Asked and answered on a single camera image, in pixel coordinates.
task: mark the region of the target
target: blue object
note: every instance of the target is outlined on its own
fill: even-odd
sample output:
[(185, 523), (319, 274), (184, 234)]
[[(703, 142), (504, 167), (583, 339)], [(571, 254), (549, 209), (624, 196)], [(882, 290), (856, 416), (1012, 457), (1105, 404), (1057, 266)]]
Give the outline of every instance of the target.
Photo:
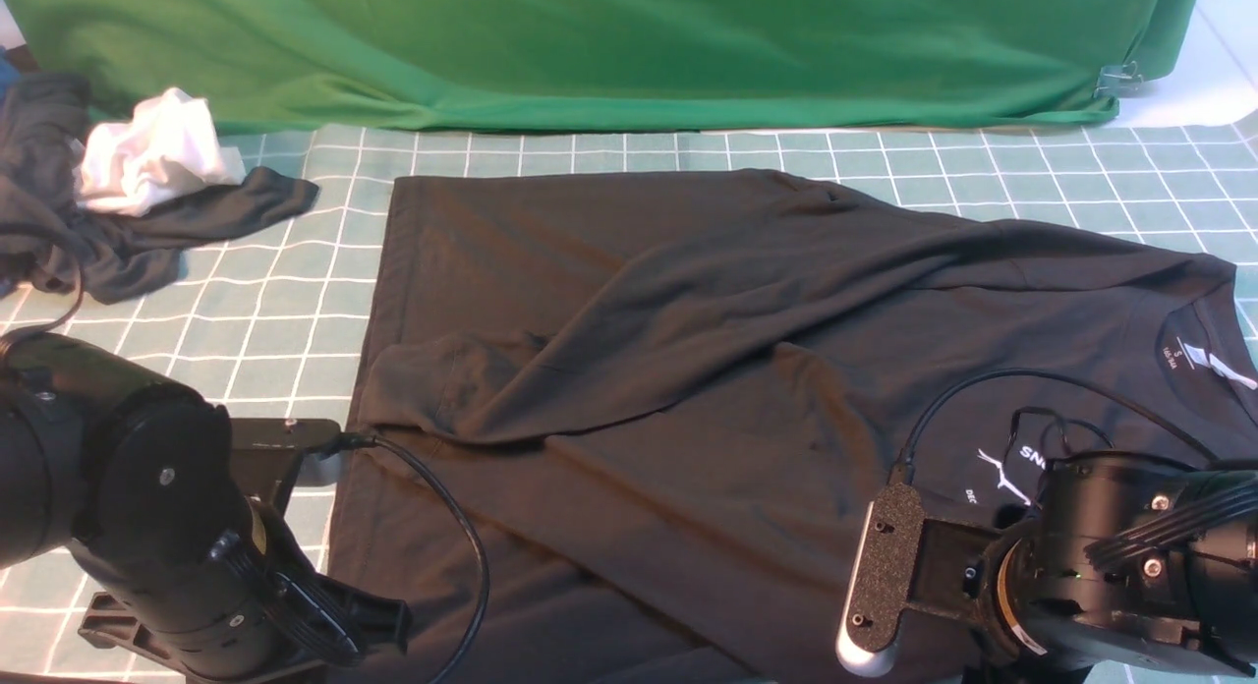
[[(0, 103), (4, 103), (4, 97), (9, 93), (13, 83), (16, 83), (18, 78), (21, 77), (21, 72), (18, 72), (16, 67), (9, 62), (5, 57), (5, 48), (0, 48)], [(0, 298), (4, 297), (3, 290), (0, 290)]]

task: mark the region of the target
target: black cable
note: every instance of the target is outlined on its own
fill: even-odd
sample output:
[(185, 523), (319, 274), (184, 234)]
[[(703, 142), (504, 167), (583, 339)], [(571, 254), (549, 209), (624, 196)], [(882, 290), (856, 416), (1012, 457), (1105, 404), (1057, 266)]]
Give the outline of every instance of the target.
[(1014, 446), (1018, 444), (1018, 436), (1021, 433), (1021, 416), (1027, 414), (1033, 416), (1050, 416), (1053, 420), (1052, 424), (1047, 425), (1039, 433), (1040, 450), (1044, 450), (1048, 430), (1057, 429), (1057, 435), (1062, 440), (1062, 454), (1069, 456), (1073, 453), (1073, 450), (1071, 450), (1069, 438), (1067, 436), (1066, 416), (1062, 416), (1059, 411), (1050, 410), (1050, 407), (1024, 406), (1015, 410), (1009, 420), (1009, 441), (1005, 444), (1005, 453), (1000, 456), (1001, 465), (1009, 463), (1009, 455), (1013, 454)]
[(486, 556), (484, 544), (481, 543), (481, 536), (477, 534), (476, 527), (472, 526), (472, 519), (468, 519), (467, 513), (464, 513), (463, 508), (459, 507), (454, 495), (452, 495), (448, 488), (442, 484), (440, 479), (437, 478), (437, 474), (433, 473), (430, 468), (420, 463), (418, 456), (413, 456), (404, 446), (390, 441), (390, 439), (379, 436), (377, 434), (361, 436), (361, 441), (356, 441), (355, 446), (382, 448), (392, 455), (399, 456), (403, 463), (409, 465), (410, 469), (424, 479), (424, 483), (428, 483), (428, 487), (437, 493), (437, 497), (440, 497), (442, 502), (445, 503), (445, 508), (450, 510), (450, 514), (454, 516), (459, 527), (463, 528), (463, 533), (467, 534), (468, 542), (472, 543), (472, 551), (476, 553), (476, 566), (481, 575), (476, 609), (472, 611), (472, 620), (468, 622), (467, 630), (463, 631), (463, 639), (459, 640), (458, 648), (455, 648), (450, 658), (445, 660), (445, 665), (442, 666), (440, 671), (437, 671), (437, 674), (428, 680), (428, 684), (438, 684), (444, 680), (455, 666), (458, 666), (463, 655), (465, 655), (468, 649), (472, 646), (472, 640), (476, 639), (477, 631), (481, 630), (481, 624), (484, 621), (484, 612), (489, 606), (489, 557)]
[(1078, 425), (1079, 429), (1091, 430), (1097, 439), (1101, 439), (1101, 441), (1105, 443), (1105, 448), (1110, 448), (1111, 451), (1118, 450), (1118, 448), (1113, 445), (1113, 439), (1111, 439), (1105, 430), (1101, 430), (1099, 425), (1083, 421), (1082, 419), (1066, 419), (1066, 425)]
[(1205, 448), (1201, 441), (1198, 441), (1198, 439), (1193, 438), (1186, 430), (1183, 430), (1177, 425), (1162, 419), (1162, 416), (1154, 414), (1150, 407), (1138, 405), (1120, 394), (1111, 392), (1111, 390), (1106, 390), (1105, 387), (1101, 387), (1101, 385), (1088, 382), (1087, 380), (1077, 380), (1074, 376), (1058, 375), (1055, 371), (1029, 370), (1029, 367), (1005, 367), (1005, 370), (984, 371), (984, 373), (970, 376), (969, 378), (952, 385), (947, 390), (944, 390), (944, 394), (940, 394), (938, 397), (935, 397), (935, 401), (931, 401), (931, 405), (926, 407), (926, 411), (922, 411), (922, 415), (918, 416), (917, 424), (913, 425), (912, 433), (908, 434), (908, 439), (905, 441), (905, 445), (899, 448), (899, 455), (896, 456), (897, 469), (892, 470), (891, 482), (894, 479), (903, 479), (908, 483), (912, 482), (912, 465), (913, 456), (917, 451), (917, 443), (921, 441), (922, 434), (926, 433), (926, 425), (930, 425), (931, 419), (935, 419), (940, 407), (944, 407), (945, 402), (949, 402), (949, 399), (952, 399), (957, 394), (964, 392), (964, 390), (972, 387), (972, 385), (990, 382), (990, 380), (1001, 380), (1005, 378), (1005, 376), (1037, 376), (1037, 378), (1052, 380), (1053, 382), (1074, 385), (1074, 387), (1088, 390), (1088, 392), (1110, 399), (1110, 401), (1113, 401), (1116, 405), (1127, 407), (1127, 410), (1144, 416), (1144, 419), (1151, 424), (1166, 430), (1166, 433), (1171, 434), (1171, 436), (1180, 439), (1184, 445), (1191, 448), (1209, 463), (1213, 464), (1219, 460), (1209, 448)]
[(69, 311), (62, 313), (62, 317), (57, 318), (57, 321), (40, 322), (40, 324), (36, 326), (14, 327), (13, 331), (9, 331), (4, 336), (0, 336), (0, 370), (4, 370), (4, 367), (9, 365), (9, 351), (13, 350), (14, 345), (23, 342), (23, 339), (30, 339), (34, 338), (35, 336), (40, 336), (43, 333), (48, 333), (49, 331), (58, 329), (58, 327), (64, 326), (65, 322), (69, 321), (69, 318), (74, 317), (74, 314), (78, 312), (78, 308), (82, 307), (83, 304), (83, 294), (86, 293), (83, 285), (83, 262), (74, 253), (74, 246), (70, 245), (70, 241), (67, 240), (65, 236), (60, 236), (58, 235), (57, 231), (45, 230), (45, 228), (38, 226), (38, 224), (30, 224), (30, 223), (0, 224), (0, 236), (4, 235), (35, 236), (36, 240), (48, 241), (48, 244), (58, 246), (58, 249), (60, 250), (64, 250), (64, 253), (67, 253), (67, 255), (69, 255), (69, 258), (74, 263), (73, 267), (74, 267), (75, 297), (74, 297), (74, 304), (70, 304)]
[(1088, 544), (1083, 553), (1099, 571), (1113, 571), (1120, 563), (1151, 551), (1166, 549), (1209, 532), (1233, 519), (1258, 510), (1258, 478), (1223, 488), (1204, 499), (1165, 510), (1150, 522), (1127, 528), (1113, 537)]

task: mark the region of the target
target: wrinkled fabric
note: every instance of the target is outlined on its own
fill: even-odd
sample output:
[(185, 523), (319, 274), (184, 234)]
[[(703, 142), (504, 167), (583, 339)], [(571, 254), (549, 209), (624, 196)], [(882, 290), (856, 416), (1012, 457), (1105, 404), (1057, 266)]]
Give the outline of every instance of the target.
[(239, 186), (211, 186), (157, 205), (142, 219), (92, 214), (74, 199), (78, 147), (88, 133), (87, 79), (31, 74), (10, 88), (0, 114), (0, 223), (30, 223), (73, 249), (35, 238), (0, 236), (0, 270), (40, 290), (65, 290), (74, 254), (87, 293), (104, 304), (147, 294), (179, 277), (180, 250), (252, 235), (306, 212), (313, 182), (253, 168)]
[(1101, 123), (1101, 70), (1169, 74), (1194, 0), (6, 3), (113, 116), (179, 83), (229, 133), (619, 133)]
[[(866, 505), (921, 411), (980, 371), (1037, 367), (1135, 399), (1222, 456), (1252, 456), (1258, 394), (1180, 347), (1254, 376), (1234, 275), (1208, 254), (916, 214), (755, 170), (409, 177), (395, 186), (351, 421), (426, 460), (512, 565), (494, 572), (492, 635), (453, 681), (601, 681), (628, 663), (659, 683), (728, 681), (730, 663), (784, 684), (860, 681), (835, 659), (840, 609)], [(1200, 464), (1083, 390), (994, 380), (923, 434), (916, 484), (931, 510), (990, 523), (1033, 494), (1062, 456), (1047, 422), (1024, 421), (1003, 473), (988, 460), (1023, 406)], [(1086, 430), (1069, 443), (1101, 445)], [(418, 680), (468, 617), (457, 528), (404, 465), (357, 455), (331, 544), (335, 577), (405, 597), (433, 624), (405, 659), (335, 681)], [(591, 622), (565, 596), (653, 617)], [(669, 627), (687, 639), (650, 640)], [(888, 684), (972, 660), (952, 624), (905, 627)], [(536, 636), (567, 629), (585, 646)], [(721, 658), (669, 664), (701, 650)]]
[(131, 121), (104, 121), (87, 137), (78, 200), (96, 212), (140, 218), (153, 205), (239, 186), (239, 150), (219, 146), (209, 103), (180, 88), (137, 103)]

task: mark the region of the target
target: black t-shirt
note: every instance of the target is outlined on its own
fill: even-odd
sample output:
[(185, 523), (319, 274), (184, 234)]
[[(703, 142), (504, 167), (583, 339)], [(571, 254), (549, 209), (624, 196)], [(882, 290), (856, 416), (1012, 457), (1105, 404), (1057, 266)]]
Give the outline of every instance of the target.
[[(489, 541), (489, 617), (453, 681), (854, 681), (834, 639), (864, 508), (932, 399), (994, 367), (1059, 371), (1252, 455), (1233, 277), (756, 170), (401, 179), (352, 419), (392, 428)], [(1030, 416), (998, 465), (1023, 406), (1195, 460), (1083, 390), (994, 380), (926, 430), (932, 509), (991, 519), (1032, 495), (1060, 441)], [(410, 600), (420, 629), (408, 658), (337, 681), (440, 665), (474, 583), (460, 539), (403, 465), (355, 456), (331, 575)], [(954, 675), (966, 644), (911, 619), (887, 681)]]

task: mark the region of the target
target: metal clip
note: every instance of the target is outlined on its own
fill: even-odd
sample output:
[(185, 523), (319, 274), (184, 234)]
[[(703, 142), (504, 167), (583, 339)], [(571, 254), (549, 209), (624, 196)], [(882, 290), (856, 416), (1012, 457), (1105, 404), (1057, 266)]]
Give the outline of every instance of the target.
[(1140, 92), (1141, 84), (1145, 84), (1145, 75), (1140, 73), (1140, 63), (1136, 60), (1122, 65), (1105, 65), (1097, 77), (1092, 97), (1131, 97)]

